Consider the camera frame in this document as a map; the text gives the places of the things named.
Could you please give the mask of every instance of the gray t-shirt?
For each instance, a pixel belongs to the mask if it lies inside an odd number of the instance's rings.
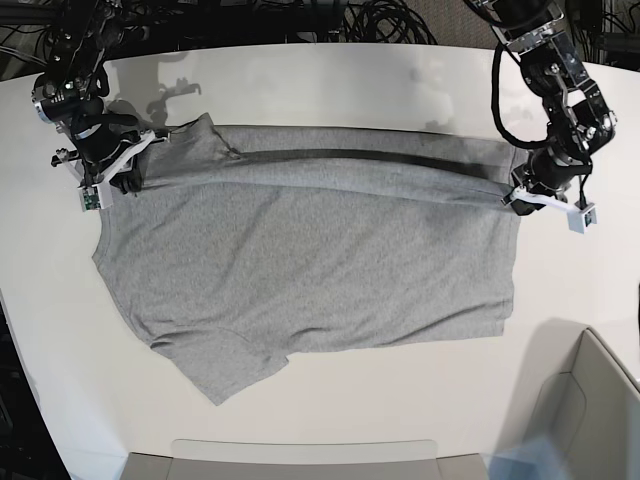
[[[500,335],[525,152],[337,128],[217,127],[141,155],[95,263],[124,320],[214,403],[294,352]]]

